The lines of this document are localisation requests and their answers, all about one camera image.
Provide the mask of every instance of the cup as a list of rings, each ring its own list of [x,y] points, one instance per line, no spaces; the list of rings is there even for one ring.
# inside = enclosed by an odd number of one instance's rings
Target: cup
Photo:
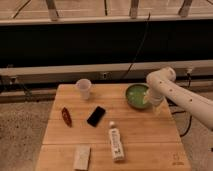
[[[90,88],[92,83],[88,79],[80,79],[76,82],[76,87],[78,88],[79,92],[81,93],[81,97],[84,100],[88,100],[90,96]]]

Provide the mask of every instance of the red object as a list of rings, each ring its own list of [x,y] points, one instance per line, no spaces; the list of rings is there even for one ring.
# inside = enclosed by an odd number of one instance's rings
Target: red object
[[[64,122],[67,124],[67,126],[72,127],[72,120],[69,111],[67,108],[62,109],[62,117],[64,119]]]

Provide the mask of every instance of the black cable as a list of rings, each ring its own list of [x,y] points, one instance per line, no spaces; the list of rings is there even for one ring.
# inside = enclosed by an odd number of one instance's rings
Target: black cable
[[[191,74],[187,73],[187,77],[188,77],[188,88],[189,88],[191,86],[191,81],[192,81]],[[188,124],[186,131],[183,134],[180,134],[180,137],[184,137],[185,135],[188,134],[188,132],[191,128],[191,125],[192,125],[192,115],[189,116],[189,124]]]
[[[21,89],[23,89],[25,95],[26,95],[26,100],[34,99],[34,101],[38,102],[38,99],[33,96],[31,91],[23,84],[20,82],[20,80],[17,79],[18,85],[20,86]]]
[[[4,81],[3,81],[3,78],[2,76],[0,75],[0,82],[1,82],[1,87],[0,87],[0,94],[6,89],[5,88],[5,85],[4,85]]]
[[[188,132],[191,128],[191,125],[192,125],[192,115],[190,115],[190,117],[189,117],[189,124],[188,124],[186,131],[183,134],[180,134],[180,137],[184,137],[186,134],[188,134]]]
[[[15,14],[13,14],[12,18],[16,18],[19,13],[21,12],[21,10],[23,10],[29,3],[31,0],[26,1],[21,7],[18,8],[18,10],[15,12]]]
[[[179,113],[186,113],[186,111],[185,110],[175,111],[175,112],[172,112],[172,115],[179,114]]]
[[[128,69],[126,70],[126,72],[122,75],[121,79],[124,79],[124,78],[127,76],[127,74],[129,73],[129,71],[131,70],[132,66],[134,65],[134,63],[135,63],[135,61],[136,61],[136,59],[137,59],[137,57],[138,57],[138,55],[139,55],[141,49],[142,49],[143,46],[144,46],[144,43],[145,43],[145,40],[146,40],[146,37],[147,37],[147,33],[148,33],[150,17],[151,17],[151,14],[149,13],[148,18],[147,18],[147,20],[146,20],[146,27],[145,27],[145,31],[144,31],[144,35],[143,35],[142,41],[140,42],[140,45],[139,45],[139,47],[138,47],[138,49],[137,49],[137,51],[136,51],[135,57],[133,58],[133,60],[132,60],[132,62],[131,62],[131,64],[130,64],[130,66],[129,66],[129,68],[128,68]]]
[[[213,5],[213,2],[210,0],[206,0],[208,3],[210,3],[211,5]]]

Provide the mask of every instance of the black wall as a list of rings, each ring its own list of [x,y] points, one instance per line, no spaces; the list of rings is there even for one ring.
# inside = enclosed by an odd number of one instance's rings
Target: black wall
[[[0,67],[131,62],[146,22],[0,27]],[[213,20],[149,22],[137,62],[213,59]]]

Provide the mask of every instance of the smartphone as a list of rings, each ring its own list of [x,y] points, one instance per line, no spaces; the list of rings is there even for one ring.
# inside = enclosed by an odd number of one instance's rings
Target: smartphone
[[[96,127],[102,116],[105,114],[105,109],[98,106],[94,110],[94,112],[90,115],[90,117],[87,119],[87,123]]]

